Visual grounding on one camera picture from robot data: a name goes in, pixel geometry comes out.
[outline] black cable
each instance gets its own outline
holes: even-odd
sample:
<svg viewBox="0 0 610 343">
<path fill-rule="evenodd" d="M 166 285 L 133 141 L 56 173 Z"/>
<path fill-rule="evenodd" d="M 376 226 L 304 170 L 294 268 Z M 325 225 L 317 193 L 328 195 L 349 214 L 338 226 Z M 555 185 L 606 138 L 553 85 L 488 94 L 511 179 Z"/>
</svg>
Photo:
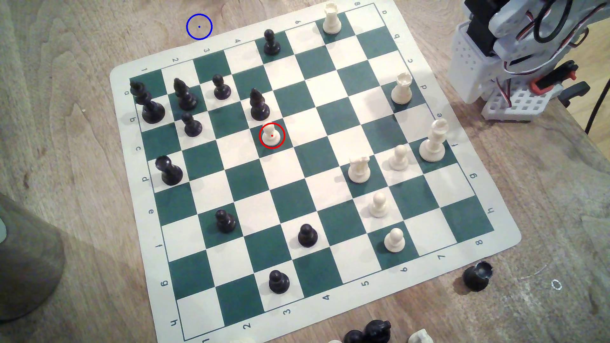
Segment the black cable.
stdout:
<svg viewBox="0 0 610 343">
<path fill-rule="evenodd" d="M 565 22 L 568 20 L 568 16 L 570 15 L 573 0 L 565 0 L 564 13 L 561 15 L 561 19 L 559 20 L 557 26 L 555 26 L 555 30 L 553 30 L 551 34 L 546 37 L 540 37 L 540 24 L 542 24 L 542 19 L 555 2 L 556 0 L 548 0 L 544 6 L 542 6 L 542 9 L 540 10 L 540 13 L 538 13 L 536 19 L 534 19 L 534 39 L 540 44 L 548 43 L 554 40 L 555 37 L 557 37 L 557 35 L 559 35 L 561 32 L 561 29 L 564 28 Z"/>
<path fill-rule="evenodd" d="M 606 94 L 608 94 L 609 88 L 610 88 L 610 79 L 608 79 L 608 82 L 606 83 L 604 90 L 601 91 L 600 98 L 597 99 L 597 103 L 595 103 L 595 107 L 593 107 L 593 112 L 591 112 L 591 117 L 589 117 L 589 122 L 587 123 L 587 127 L 584 128 L 584 133 L 589 134 L 589 131 L 591 130 L 591 125 L 593 125 L 593 119 L 595 119 L 597 111 L 600 110 L 601 103 L 604 102 L 604 98 L 606 97 Z"/>
</svg>

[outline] black pawn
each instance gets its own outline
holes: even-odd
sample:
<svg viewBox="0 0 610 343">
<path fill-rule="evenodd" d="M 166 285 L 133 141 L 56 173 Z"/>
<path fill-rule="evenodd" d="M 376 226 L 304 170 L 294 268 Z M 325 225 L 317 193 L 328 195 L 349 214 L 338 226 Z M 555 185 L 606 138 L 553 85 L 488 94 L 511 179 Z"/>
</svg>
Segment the black pawn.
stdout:
<svg viewBox="0 0 610 343">
<path fill-rule="evenodd" d="M 275 294 L 285 293 L 290 287 L 288 276 L 279 270 L 272 270 L 269 273 L 269 288 Z"/>
<path fill-rule="evenodd" d="M 250 115 L 254 120 L 263 121 L 269 118 L 269 106 L 265 104 L 263 94 L 260 94 L 256 88 L 252 88 L 250 91 L 250 106 L 252 106 Z"/>
<path fill-rule="evenodd" d="M 216 88 L 214 88 L 214 96 L 218 100 L 224 100 L 231 96 L 231 88 L 224 84 L 224 79 L 221 74 L 216 74 L 212 77 L 212 83 Z"/>
<path fill-rule="evenodd" d="M 230 233 L 235 229 L 236 224 L 232 214 L 228 214 L 223 209 L 216 211 L 216 226 L 221 232 Z"/>
<path fill-rule="evenodd" d="M 481 261 L 476 265 L 468 267 L 464 274 L 462 274 L 462 280 L 464 280 L 464 284 L 471 291 L 480 292 L 487 287 L 492 274 L 492 265 L 486 261 Z"/>
<path fill-rule="evenodd" d="M 201 122 L 193 119 L 192 114 L 183 113 L 182 122 L 184 123 L 184 132 L 187 134 L 187 136 L 195 137 L 201 133 Z"/>
<path fill-rule="evenodd" d="M 161 179 L 168 186 L 178 184 L 182 180 L 182 169 L 177 165 L 171 164 L 171 159 L 167 156 L 159 156 L 154 163 L 161 173 Z"/>
<path fill-rule="evenodd" d="M 281 47 L 279 43 L 275 41 L 275 34 L 273 31 L 269 29 L 265 30 L 265 40 L 267 41 L 264 47 L 265 53 L 267 55 L 277 55 Z"/>
<path fill-rule="evenodd" d="M 174 90 L 176 91 L 176 96 L 180 99 L 178 106 L 180 106 L 181 109 L 192 110 L 197 107 L 199 99 L 190 93 L 190 88 L 184 83 L 184 81 L 180 80 L 179 78 L 175 78 Z"/>
<path fill-rule="evenodd" d="M 310 248 L 318 241 L 318 233 L 310 224 L 303 224 L 298 239 L 302 246 Z"/>
</svg>

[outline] white chess piece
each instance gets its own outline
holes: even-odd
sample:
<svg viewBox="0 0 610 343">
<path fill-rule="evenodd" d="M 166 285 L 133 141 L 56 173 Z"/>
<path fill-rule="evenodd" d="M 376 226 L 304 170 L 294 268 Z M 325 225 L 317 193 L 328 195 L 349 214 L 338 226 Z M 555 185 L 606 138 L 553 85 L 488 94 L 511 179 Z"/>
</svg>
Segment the white chess piece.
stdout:
<svg viewBox="0 0 610 343">
<path fill-rule="evenodd" d="M 449 124 L 443 118 L 437 119 L 432 123 L 432 128 L 428 133 L 428 139 L 420 145 L 420 156 L 428 162 L 438 162 L 445 155 L 443 142 L 447 138 Z"/>
<path fill-rule="evenodd" d="M 409 72 L 401 73 L 396 78 L 396 87 L 392 89 L 392 101 L 404 105 L 411 101 L 413 93 L 411 92 L 411 82 L 413 77 Z"/>
<path fill-rule="evenodd" d="M 324 7 L 324 13 L 326 13 L 326 19 L 322 24 L 322 29 L 329 35 L 338 34 L 341 31 L 341 21 L 337 17 L 337 5 L 333 2 L 329 2 Z"/>
<path fill-rule="evenodd" d="M 399 228 L 392 229 L 390 233 L 386 234 L 383 244 L 391 253 L 398 253 L 399 251 L 402 251 L 402 249 L 404 249 L 403 230 Z"/>
<path fill-rule="evenodd" d="M 386 205 L 386 195 L 382 192 L 377 192 L 373 195 L 373 201 L 368 205 L 368 211 L 376 218 L 381 218 L 387 214 L 388 205 Z"/>
<path fill-rule="evenodd" d="M 407 158 L 407 152 L 409 150 L 404 145 L 397 145 L 394 148 L 394 155 L 390 157 L 390 167 L 397 171 L 402 171 L 407 169 L 409 166 L 409 159 Z"/>
<path fill-rule="evenodd" d="M 350 168 L 347 170 L 350 180 L 357 184 L 366 182 L 371 177 L 371 169 L 368 167 L 369 161 L 370 157 L 368 156 L 350 159 Z"/>
</svg>

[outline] white pawn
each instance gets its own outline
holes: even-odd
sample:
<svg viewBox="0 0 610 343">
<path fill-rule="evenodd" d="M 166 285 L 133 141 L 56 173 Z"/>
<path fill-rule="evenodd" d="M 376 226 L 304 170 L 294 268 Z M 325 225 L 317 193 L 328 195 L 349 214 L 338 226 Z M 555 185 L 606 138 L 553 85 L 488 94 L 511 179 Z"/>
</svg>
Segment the white pawn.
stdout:
<svg viewBox="0 0 610 343">
<path fill-rule="evenodd" d="M 337 17 L 337 5 L 329 2 L 324 7 L 324 13 L 326 13 L 326 19 L 322 24 L 322 29 L 329 35 L 338 34 L 341 31 L 341 21 Z"/>
<path fill-rule="evenodd" d="M 413 77 L 408 72 L 398 75 L 396 78 L 396 87 L 392 89 L 393 102 L 404 105 L 411 101 L 411 98 L 413 97 L 411 82 L 413 82 Z"/>
<path fill-rule="evenodd" d="M 428 133 L 428 139 L 420 145 L 420 156 L 428 162 L 438 162 L 445 155 L 443 142 L 447 139 L 449 124 L 443 118 L 432 122 L 432 128 Z"/>
<path fill-rule="evenodd" d="M 405 170 L 409 166 L 409 159 L 407 158 L 407 152 L 409 150 L 404 145 L 397 145 L 394 148 L 394 155 L 390 157 L 390 167 L 394 170 L 401 171 Z"/>
<path fill-rule="evenodd" d="M 403 230 L 394 228 L 390 233 L 386 234 L 386 238 L 383 240 L 383 244 L 386 246 L 391 253 L 398 253 L 404 248 L 404 234 Z"/>
<path fill-rule="evenodd" d="M 373 195 L 373 201 L 368 205 L 368 211 L 376 218 L 381 218 L 387 214 L 388 206 L 386 205 L 386 195 L 382 192 L 377 192 Z"/>
</svg>

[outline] green square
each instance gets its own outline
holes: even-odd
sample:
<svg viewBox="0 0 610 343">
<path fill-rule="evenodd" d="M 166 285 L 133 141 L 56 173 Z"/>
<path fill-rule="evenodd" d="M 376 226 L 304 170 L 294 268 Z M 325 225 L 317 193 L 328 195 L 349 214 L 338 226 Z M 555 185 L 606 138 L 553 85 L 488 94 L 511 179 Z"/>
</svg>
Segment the green square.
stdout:
<svg viewBox="0 0 610 343">
<path fill-rule="evenodd" d="M 256 159 L 227 169 L 226 173 L 234 201 L 269 190 L 260 160 Z"/>
<path fill-rule="evenodd" d="M 385 26 L 366 31 L 363 34 L 359 34 L 357 37 L 367 59 L 372 59 L 398 50 L 394 38 L 392 38 L 392 35 L 390 35 L 390 32 Z"/>
<path fill-rule="evenodd" d="M 305 81 L 280 88 L 274 93 L 283 117 L 315 107 Z"/>
<path fill-rule="evenodd" d="M 254 272 L 290 260 L 290 252 L 280 225 L 244 237 Z"/>
<path fill-rule="evenodd" d="M 133 78 L 130 78 L 129 81 L 142 82 L 144 86 L 146 86 L 146 89 L 151 93 L 151 97 L 153 99 L 167 94 L 167 89 L 165 88 L 165 81 L 163 81 L 163 73 L 161 73 L 161 69 L 150 71 L 146 74 L 134 76 Z"/>
<path fill-rule="evenodd" d="M 304 179 L 272 189 L 271 197 L 282 223 L 315 212 L 314 201 Z"/>
<path fill-rule="evenodd" d="M 350 169 L 350 164 L 341 166 L 343 176 L 347 180 L 347 187 L 350 189 L 351 196 L 354 198 L 368 194 L 370 192 L 374 192 L 378 189 L 382 189 L 383 187 L 387 187 L 386 179 L 381 173 L 381 167 L 379 167 L 379 164 L 377 163 L 377 158 L 375 158 L 375 156 L 370 157 L 368 167 L 371 170 L 371 176 L 369 177 L 367 182 L 357 184 L 350 180 L 350 177 L 347 175 L 347 171 Z"/>
<path fill-rule="evenodd" d="M 328 244 L 334 245 L 366 234 L 354 200 L 318 211 Z"/>
<path fill-rule="evenodd" d="M 169 266 L 176 300 L 214 287 L 206 250 L 171 261 Z"/>
<path fill-rule="evenodd" d="M 265 312 L 254 275 L 218 286 L 216 293 L 226 327 Z"/>
<path fill-rule="evenodd" d="M 447 141 L 443 142 L 443 145 L 445 146 L 445 155 L 443 156 L 443 159 L 438 162 L 428 162 L 422 159 L 421 155 L 419 155 L 419 146 L 426 139 L 427 138 L 422 138 L 409 143 L 409 146 L 411 146 L 411 150 L 413 151 L 413 155 L 415 155 L 415 160 L 417 160 L 417 163 L 420 165 L 420 168 L 424 174 L 458 162 Z"/>
<path fill-rule="evenodd" d="M 259 49 L 260 59 L 263 60 L 263 63 L 279 60 L 294 54 L 294 52 L 292 52 L 290 42 L 288 41 L 288 37 L 286 37 L 286 32 L 275 32 L 275 41 L 280 45 L 280 50 L 277 55 L 267 55 L 265 53 L 265 37 L 254 41 L 256 43 L 256 47 Z"/>
<path fill-rule="evenodd" d="M 262 65 L 233 74 L 233 81 L 240 100 L 249 99 L 252 88 L 256 88 L 261 94 L 271 90 L 267 72 Z"/>
<path fill-rule="evenodd" d="M 191 87 L 190 93 L 192 95 L 195 95 L 197 97 L 198 101 L 197 101 L 197 106 L 195 106 L 194 109 L 188 110 L 188 111 L 180 108 L 180 105 L 179 105 L 180 99 L 176 96 L 175 92 L 167 95 L 170 97 L 170 106 L 171 106 L 171 112 L 174 114 L 174 121 L 181 120 L 183 113 L 188 112 L 192 115 L 196 115 L 198 113 L 206 111 L 206 102 L 203 100 L 203 93 L 201 93 L 201 86 L 196 85 L 196 86 Z"/>
<path fill-rule="evenodd" d="M 189 183 L 157 192 L 154 199 L 161 226 L 197 214 Z"/>
<path fill-rule="evenodd" d="M 296 146 L 295 152 L 306 178 L 339 166 L 328 137 Z"/>
<path fill-rule="evenodd" d="M 305 297 L 320 294 L 343 284 L 330 248 L 293 260 Z"/>
<path fill-rule="evenodd" d="M 216 226 L 216 211 L 219 209 L 224 209 L 228 214 L 232 214 L 237 221 L 235 229 L 233 229 L 233 231 L 230 233 L 224 233 Z M 206 243 L 206 248 L 208 249 L 243 236 L 242 226 L 239 222 L 239 218 L 237 217 L 237 212 L 235 211 L 235 204 L 233 203 L 200 213 L 199 225 L 201 226 L 203 241 Z"/>
<path fill-rule="evenodd" d="M 362 129 L 374 153 L 392 149 L 399 144 L 407 144 L 394 115 L 362 124 Z"/>
<path fill-rule="evenodd" d="M 337 70 L 347 95 L 354 95 L 379 86 L 370 63 L 366 60 Z"/>
<path fill-rule="evenodd" d="M 223 161 L 220 159 L 215 140 L 183 150 L 182 155 L 184 165 L 188 170 L 188 177 L 191 180 L 220 172 L 223 169 Z"/>
<path fill-rule="evenodd" d="M 335 70 L 335 64 L 326 45 L 296 54 L 296 61 L 301 67 L 305 80 Z"/>
<path fill-rule="evenodd" d="M 227 76 L 231 73 L 224 51 L 197 57 L 193 59 L 193 64 L 195 64 L 195 71 L 200 84 L 211 81 L 212 76 L 216 74 Z"/>
<path fill-rule="evenodd" d="M 493 231 L 476 195 L 441 208 L 458 243 Z"/>
<path fill-rule="evenodd" d="M 317 110 L 328 135 L 360 125 L 349 98 L 322 105 Z"/>
<path fill-rule="evenodd" d="M 147 161 L 180 151 L 180 141 L 174 123 L 144 131 L 142 143 Z"/>
<path fill-rule="evenodd" d="M 241 103 L 219 107 L 208 113 L 216 139 L 248 129 L 248 120 Z"/>
<path fill-rule="evenodd" d="M 386 235 L 390 233 L 393 228 L 403 230 L 404 234 L 404 249 L 398 253 L 391 253 L 388 249 L 386 249 L 383 242 Z M 409 231 L 404 225 L 404 222 L 399 222 L 386 228 L 373 231 L 368 234 L 368 238 L 371 240 L 375 255 L 377 255 L 377 261 L 379 261 L 379 265 L 383 270 L 412 261 L 419 257 L 417 254 L 417 249 L 415 249 L 415 245 L 411 240 L 411 236 L 409 235 Z"/>
<path fill-rule="evenodd" d="M 439 208 L 423 175 L 390 186 L 390 191 L 403 219 Z"/>
</svg>

